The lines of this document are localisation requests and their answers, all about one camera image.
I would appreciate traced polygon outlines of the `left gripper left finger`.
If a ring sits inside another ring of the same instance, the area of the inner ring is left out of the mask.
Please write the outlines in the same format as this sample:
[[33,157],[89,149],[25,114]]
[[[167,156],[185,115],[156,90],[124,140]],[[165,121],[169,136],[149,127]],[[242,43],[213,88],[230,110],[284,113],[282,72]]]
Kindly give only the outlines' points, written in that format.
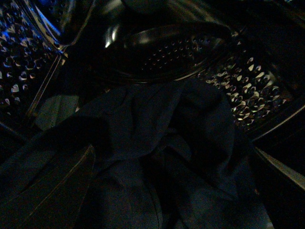
[[36,183],[0,207],[2,229],[72,229],[95,162],[93,146],[67,156]]

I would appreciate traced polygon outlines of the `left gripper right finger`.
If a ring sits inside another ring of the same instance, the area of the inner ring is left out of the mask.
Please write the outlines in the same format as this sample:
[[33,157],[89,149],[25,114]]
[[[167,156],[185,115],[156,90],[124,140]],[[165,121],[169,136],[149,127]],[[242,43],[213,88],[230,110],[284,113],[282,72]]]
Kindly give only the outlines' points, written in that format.
[[275,229],[305,227],[305,176],[255,148],[252,168],[257,189]]

